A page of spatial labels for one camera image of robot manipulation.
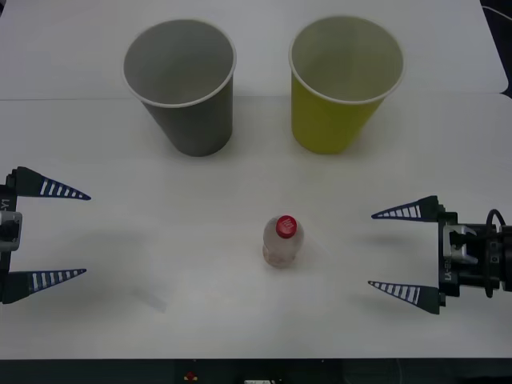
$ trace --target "cup rim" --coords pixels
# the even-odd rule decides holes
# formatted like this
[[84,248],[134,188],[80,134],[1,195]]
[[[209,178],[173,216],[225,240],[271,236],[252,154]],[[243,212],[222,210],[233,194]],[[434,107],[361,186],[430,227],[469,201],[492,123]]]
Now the cup rim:
[[[384,92],[383,94],[380,94],[378,96],[375,96],[374,98],[368,98],[367,100],[341,100],[341,99],[338,99],[338,98],[331,98],[329,96],[326,96],[320,92],[318,92],[317,90],[313,89],[311,86],[308,86],[306,84],[306,82],[304,80],[302,80],[302,78],[299,76],[297,70],[295,69],[295,65],[294,65],[294,61],[292,59],[292,51],[293,51],[293,48],[294,48],[294,44],[295,44],[295,41],[297,40],[297,37],[309,26],[315,24],[316,22],[321,22],[323,20],[327,20],[329,18],[356,18],[358,20],[363,20],[365,22],[370,22],[380,28],[382,28],[389,36],[391,36],[391,38],[397,43],[398,45],[398,49],[400,50],[400,54],[402,54],[402,72],[400,73],[400,76],[398,76],[398,79],[397,81],[395,82],[395,84],[393,84],[393,86],[391,88],[389,88],[386,92]],[[402,48],[402,44],[400,43],[400,41],[394,36],[394,34],[392,34],[387,28],[385,28],[384,26],[382,26],[381,24],[379,24],[378,22],[375,22],[371,19],[368,19],[368,18],[362,18],[360,16],[355,16],[355,15],[352,15],[352,14],[333,14],[333,15],[330,15],[330,16],[325,16],[325,17],[322,17],[322,18],[318,18],[316,20],[313,20],[312,22],[308,22],[303,28],[301,28],[295,35],[295,37],[293,38],[293,40],[291,41],[290,43],[290,48],[288,49],[288,63],[290,64],[290,68],[291,68],[291,71],[292,73],[294,74],[295,78],[298,80],[298,82],[300,82],[302,84],[302,86],[304,86],[309,92],[311,92],[312,94],[315,94],[316,96],[320,97],[320,98],[323,98],[324,100],[327,100],[328,102],[335,102],[337,104],[344,104],[344,105],[352,105],[352,106],[360,106],[360,105],[364,105],[364,104],[370,104],[372,102],[376,102],[376,101],[379,101],[379,100],[382,100],[384,99],[386,96],[388,96],[389,94],[393,93],[394,90],[397,89],[397,87],[400,85],[400,83],[402,82],[403,80],[403,77],[404,77],[404,74],[406,72],[406,58],[405,58],[405,55],[403,53],[403,48]]]
[[[135,43],[135,41],[139,38],[139,36],[141,36],[142,34],[147,32],[151,28],[155,28],[156,26],[160,26],[161,24],[166,24],[168,22],[177,22],[177,21],[200,22],[202,24],[206,24],[206,25],[211,26],[211,27],[215,28],[216,30],[218,30],[226,38],[226,40],[228,41],[228,43],[231,46],[231,50],[233,51],[233,63],[231,65],[230,72],[228,73],[228,75],[226,76],[224,81],[221,83],[221,85],[218,86],[217,88],[215,88],[209,94],[203,96],[202,98],[198,98],[191,102],[182,102],[179,104],[166,104],[163,102],[154,102],[154,101],[149,100],[148,98],[145,98],[145,97],[141,96],[140,94],[138,94],[128,83],[128,80],[126,80],[126,74],[125,74],[126,55],[128,54],[128,51],[130,50],[132,45]],[[218,26],[216,26],[215,24],[213,24],[211,22],[201,20],[200,18],[172,18],[172,19],[164,20],[162,22],[157,22],[157,23],[153,24],[152,26],[148,26],[147,28],[145,28],[144,30],[141,30],[139,33],[137,33],[135,35],[135,37],[133,38],[131,43],[126,48],[125,54],[122,56],[121,71],[122,71],[122,80],[124,81],[125,85],[128,87],[128,90],[132,93],[133,96],[135,96],[141,102],[144,102],[145,104],[149,104],[151,106],[158,106],[161,108],[185,108],[187,106],[195,106],[196,104],[205,102],[206,100],[208,100],[208,99],[212,98],[213,96],[215,96],[216,94],[218,94],[226,86],[226,84],[232,79],[236,65],[237,65],[237,51],[234,48],[234,44],[233,44],[233,41],[231,40],[230,36],[222,28],[219,28]]]

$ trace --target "white table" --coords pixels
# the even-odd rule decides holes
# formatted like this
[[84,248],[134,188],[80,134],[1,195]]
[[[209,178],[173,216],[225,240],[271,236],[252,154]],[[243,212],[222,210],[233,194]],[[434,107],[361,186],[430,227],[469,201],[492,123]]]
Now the white table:
[[[0,358],[511,357],[511,294],[463,288],[434,316],[366,283],[437,284],[436,226],[380,209],[439,194],[461,220],[512,220],[510,103],[400,89],[346,153],[318,156],[288,98],[236,98],[228,146],[188,158],[135,100],[0,102],[2,172],[93,198],[20,198],[12,270],[88,271],[1,306]],[[306,242],[274,270],[262,230],[284,212]]]
[[0,18],[0,99],[129,98],[121,77],[129,43],[156,22],[186,17],[234,40],[236,95],[287,95],[291,39],[330,14],[371,18],[397,36],[405,90],[507,88],[479,0],[11,0]]

